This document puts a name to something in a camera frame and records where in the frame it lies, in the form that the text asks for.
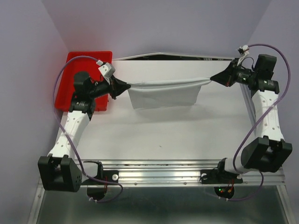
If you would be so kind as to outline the white fabric skirt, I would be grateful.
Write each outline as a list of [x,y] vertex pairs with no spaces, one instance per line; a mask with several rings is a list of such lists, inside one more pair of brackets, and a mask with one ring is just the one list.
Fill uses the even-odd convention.
[[209,78],[144,81],[131,83],[128,93],[134,109],[192,106],[201,87],[210,82]]

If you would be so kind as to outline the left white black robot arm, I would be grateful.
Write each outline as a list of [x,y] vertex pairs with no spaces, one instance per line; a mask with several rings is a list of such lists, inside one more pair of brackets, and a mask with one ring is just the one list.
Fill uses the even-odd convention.
[[114,75],[108,75],[101,82],[94,81],[88,72],[80,71],[74,75],[73,86],[67,121],[64,126],[60,126],[62,132],[48,155],[38,160],[42,184],[48,191],[77,192],[84,176],[94,184],[110,184],[104,179],[101,163],[86,174],[83,163],[80,161],[76,164],[74,157],[79,156],[77,147],[94,114],[95,100],[107,94],[116,99],[131,85]]

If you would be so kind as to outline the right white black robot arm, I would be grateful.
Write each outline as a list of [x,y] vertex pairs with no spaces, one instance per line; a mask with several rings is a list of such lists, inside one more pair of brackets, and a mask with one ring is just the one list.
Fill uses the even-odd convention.
[[215,177],[220,182],[250,171],[275,173],[292,152],[292,145],[285,141],[278,119],[279,84],[271,79],[276,62],[276,57],[260,54],[255,66],[246,69],[236,58],[224,71],[210,78],[226,87],[235,83],[246,85],[251,91],[256,116],[255,139],[247,146],[241,145],[240,154],[218,163]]

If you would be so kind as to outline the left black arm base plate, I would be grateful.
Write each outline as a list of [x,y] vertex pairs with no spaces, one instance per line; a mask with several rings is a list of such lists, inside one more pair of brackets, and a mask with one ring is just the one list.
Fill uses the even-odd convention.
[[97,174],[94,177],[94,179],[101,180],[101,182],[87,178],[82,181],[81,186],[104,185],[105,183],[103,182],[108,182],[107,185],[116,185],[118,183],[119,176],[120,175],[118,170],[104,170],[102,172],[102,176],[100,174]]

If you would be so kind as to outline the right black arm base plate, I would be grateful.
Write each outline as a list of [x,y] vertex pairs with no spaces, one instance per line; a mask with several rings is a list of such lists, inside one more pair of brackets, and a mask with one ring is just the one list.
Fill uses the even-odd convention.
[[199,182],[202,184],[241,184],[243,179],[238,179],[237,174],[226,171],[218,171],[217,169],[202,169],[200,170],[201,177]]

